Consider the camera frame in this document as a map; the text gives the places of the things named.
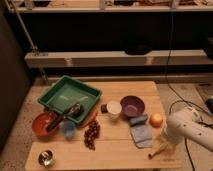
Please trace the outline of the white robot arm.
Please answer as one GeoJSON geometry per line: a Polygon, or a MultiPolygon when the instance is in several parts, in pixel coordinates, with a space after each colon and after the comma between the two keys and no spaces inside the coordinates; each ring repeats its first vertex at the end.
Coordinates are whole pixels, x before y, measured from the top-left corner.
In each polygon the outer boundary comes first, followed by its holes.
{"type": "Polygon", "coordinates": [[[179,144],[186,137],[213,152],[213,130],[201,126],[199,122],[199,112],[185,107],[166,118],[162,133],[173,144],[179,144]]]}

